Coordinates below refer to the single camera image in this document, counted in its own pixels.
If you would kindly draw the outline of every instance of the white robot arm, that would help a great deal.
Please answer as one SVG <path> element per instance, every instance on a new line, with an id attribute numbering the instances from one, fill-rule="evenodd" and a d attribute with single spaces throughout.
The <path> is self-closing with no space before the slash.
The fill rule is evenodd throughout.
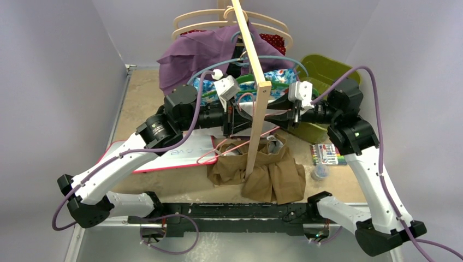
<path id="1" fill-rule="evenodd" d="M 362 154 L 359 156 L 355 153 L 344 156 L 359 181 L 368 207 L 370 208 L 370 213 L 361 212 L 339 202 L 334 196 L 329 196 L 317 202 L 318 212 L 322 217 L 335 221 L 353 234 L 357 230 L 357 222 L 363 222 L 369 218 L 372 218 L 374 228 L 381 233 L 390 234 L 394 230 L 397 232 L 403 230 L 403 226 L 397 219 L 381 186 L 377 166 L 378 156 L 379 149 L 375 147 L 362 150 Z M 385 168 L 383 168 L 382 175 L 386 181 L 389 193 L 401 211 L 402 220 L 410 227 L 413 218 L 400 201 Z"/>
<path id="2" fill-rule="evenodd" d="M 401 220 L 410 228 L 414 237 L 426 233 L 424 224 L 414 221 L 403 206 L 385 168 L 379 174 L 379 142 L 371 125 L 358 116 L 363 98 L 358 84 L 349 79 L 341 82 L 329 94 L 327 101 L 313 108 L 304 107 L 307 103 L 303 103 L 300 97 L 291 92 L 294 87 L 297 85 L 290 87 L 289 93 L 292 95 L 289 98 L 282 97 L 268 106 L 268 109 L 286 109 L 287 113 L 268 116 L 265 120 L 281 127 L 296 126 L 299 122 L 329 123 L 330 140 L 354 171 L 370 208 L 370 213 L 360 212 L 338 201 L 328 192 L 322 192 L 309 197 L 305 215 L 313 219 L 329 219 L 346 228 L 371 256 L 401 245 L 408 238 L 383 190 L 380 180 L 382 175 L 392 199 L 399 207 Z M 164 99 L 165 108 L 148 118 L 116 151 L 82 174 L 74 177 L 63 175 L 58 179 L 64 195 L 76 190 L 69 198 L 67 207 L 77 223 L 83 228 L 89 228 L 112 216 L 152 217 L 163 212 L 163 205 L 154 192 L 129 195 L 110 190 L 138 167 L 158 157 L 152 152 L 142 152 L 143 148 L 163 148 L 182 138 L 182 130 L 187 130 L 192 123 L 196 95 L 194 87 L 188 86 L 182 87 L 181 94 L 174 92 L 167 95 Z M 195 128 L 222 126 L 224 135 L 230 135 L 239 131 L 236 128 L 238 126 L 250 127 L 252 117 L 240 112 L 233 102 L 227 103 L 225 108 L 220 103 L 216 106 L 201 106 Z M 127 150 L 136 152 L 126 154 Z M 108 159 L 115 161 L 102 166 Z M 96 168 L 101 170 L 85 185 L 81 184 Z"/>
<path id="3" fill-rule="evenodd" d="M 70 177 L 62 176 L 58 184 L 63 189 L 76 187 L 95 168 L 105 163 L 112 157 L 130 149 L 142 149 L 146 142 L 139 134 L 132 134 L 124 144 L 111 154 L 105 156 L 98 164 L 87 171 Z M 88 180 L 85 185 L 75 192 L 75 197 L 68 203 L 73 218 L 83 227 L 93 227 L 108 217 L 138 216 L 146 217 L 155 209 L 155 200 L 152 192 L 139 195 L 119 194 L 111 192 L 111 189 L 130 175 L 138 167 L 158 157 L 155 153 L 136 152 L 128 154 L 105 166 Z"/>

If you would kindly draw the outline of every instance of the grey wall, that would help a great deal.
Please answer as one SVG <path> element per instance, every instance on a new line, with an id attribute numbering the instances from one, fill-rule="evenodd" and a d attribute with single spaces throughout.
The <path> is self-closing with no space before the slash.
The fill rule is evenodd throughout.
<path id="1" fill-rule="evenodd" d="M 0 261 L 62 261 L 56 179 L 104 152 L 125 67 L 91 0 L 1 1 L 0 17 Z"/>
<path id="2" fill-rule="evenodd" d="M 379 85 L 389 175 L 424 239 L 463 252 L 463 2 L 381 0 L 349 55 Z M 376 123 L 369 78 L 361 114 Z M 424 261 L 412 244 L 406 261 Z M 436 261 L 459 261 L 424 246 Z"/>
<path id="3" fill-rule="evenodd" d="M 154 66 L 172 43 L 175 17 L 187 12 L 217 8 L 216 0 L 93 0 L 124 63 Z M 243 8 L 286 23 L 294 39 L 287 56 L 301 59 L 322 53 L 345 60 L 379 0 L 267 0 L 242 1 Z M 190 19 L 180 25 L 213 21 Z"/>

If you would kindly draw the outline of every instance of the blue floral fabric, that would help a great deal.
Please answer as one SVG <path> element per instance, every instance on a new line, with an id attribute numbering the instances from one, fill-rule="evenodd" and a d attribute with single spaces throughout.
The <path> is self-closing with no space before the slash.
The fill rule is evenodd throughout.
<path id="1" fill-rule="evenodd" d="M 270 71 L 267 73 L 264 73 L 264 77 L 272 82 L 279 82 L 283 84 L 291 84 L 296 82 L 296 74 L 294 73 L 293 69 L 280 69 L 280 70 L 274 70 Z M 193 86 L 196 88 L 196 90 L 199 88 L 199 78 L 195 78 L 193 80 Z M 249 81 L 249 82 L 244 82 L 240 84 L 240 89 L 242 91 L 245 90 L 254 90 L 256 89 L 254 86 L 254 81 Z M 203 94 L 209 93 L 211 91 L 214 91 L 214 82 L 210 80 L 204 80 L 203 83 Z M 283 96 L 286 92 L 285 87 L 277 87 L 276 89 L 270 91 L 270 98 L 269 100 L 275 100 L 281 96 Z M 239 99 L 242 94 L 237 94 L 235 99 Z M 213 102 L 218 100 L 217 94 L 213 94 L 208 97 L 204 97 L 203 100 L 201 101 L 201 105 L 205 105 L 207 103 Z M 245 96 L 241 100 L 242 102 L 251 102 L 252 98 L 251 96 Z"/>

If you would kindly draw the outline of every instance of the wooden hanger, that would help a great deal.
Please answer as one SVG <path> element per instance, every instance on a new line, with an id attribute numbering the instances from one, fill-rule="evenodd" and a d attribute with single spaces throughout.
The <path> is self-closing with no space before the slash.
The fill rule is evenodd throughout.
<path id="1" fill-rule="evenodd" d="M 190 30 L 198 30 L 198 29 L 208 28 L 208 27 L 232 26 L 232 25 L 235 25 L 235 24 L 236 24 L 236 21 L 212 21 L 212 22 L 196 23 L 194 25 L 185 26 L 185 27 L 182 27 L 180 29 L 175 30 L 172 33 L 171 38 L 172 38 L 172 41 L 174 41 L 177 38 L 177 36 L 179 36 L 181 33 L 185 33 L 185 32 L 188 32 Z M 283 32 L 283 31 L 281 31 L 279 29 L 276 29 L 274 27 L 271 27 L 271 26 L 262 25 L 260 23 L 253 23 L 252 22 L 251 24 L 257 29 L 261 29 L 261 30 L 264 30 L 264 31 L 271 32 L 273 34 L 277 34 L 277 35 L 282 36 L 285 39 L 285 43 L 286 43 L 285 48 L 287 50 L 289 50 L 289 49 L 291 49 L 291 47 L 293 47 L 293 38 L 291 37 L 290 34 L 288 34 L 286 32 Z"/>
<path id="2" fill-rule="evenodd" d="M 220 18 L 223 19 L 223 14 L 227 9 L 206 9 L 206 10 L 199 10 L 199 11 L 193 11 L 190 13 L 186 13 L 180 16 L 177 16 L 174 19 L 174 29 L 179 29 L 179 22 L 185 19 L 189 19 L 192 17 L 197 17 L 197 16 L 202 16 L 202 15 L 219 15 Z M 255 18 L 255 19 L 260 19 L 262 21 L 269 22 L 273 25 L 278 26 L 279 28 L 283 29 L 284 32 L 289 33 L 288 26 L 276 19 L 273 19 L 269 16 L 262 15 L 259 13 L 251 12 L 251 11 L 245 11 L 245 16 Z"/>

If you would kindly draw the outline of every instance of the brown fabric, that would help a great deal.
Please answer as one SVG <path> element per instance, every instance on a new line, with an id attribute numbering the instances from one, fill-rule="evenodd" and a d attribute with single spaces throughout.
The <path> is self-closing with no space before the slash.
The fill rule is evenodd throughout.
<path id="1" fill-rule="evenodd" d="M 302 165 L 296 164 L 286 140 L 275 135 L 283 147 L 277 154 L 269 154 L 269 141 L 261 140 L 256 156 L 254 169 L 245 180 L 248 145 L 240 148 L 240 156 L 221 156 L 214 165 L 209 165 L 207 177 L 216 185 L 244 183 L 241 195 L 245 198 L 262 202 L 277 201 L 286 204 L 304 198 L 305 171 Z M 224 144 L 220 152 L 230 146 L 237 146 L 244 141 Z"/>

